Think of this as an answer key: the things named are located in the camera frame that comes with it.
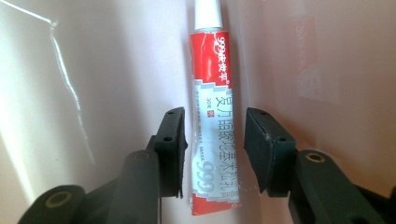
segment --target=glue tube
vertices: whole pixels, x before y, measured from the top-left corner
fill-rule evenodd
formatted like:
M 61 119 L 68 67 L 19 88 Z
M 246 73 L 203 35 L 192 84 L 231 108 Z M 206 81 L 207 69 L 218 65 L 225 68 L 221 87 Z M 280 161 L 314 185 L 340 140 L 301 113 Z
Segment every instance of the glue tube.
M 219 0 L 195 1 L 190 43 L 195 107 L 192 214 L 198 216 L 239 206 L 230 41 L 222 30 Z

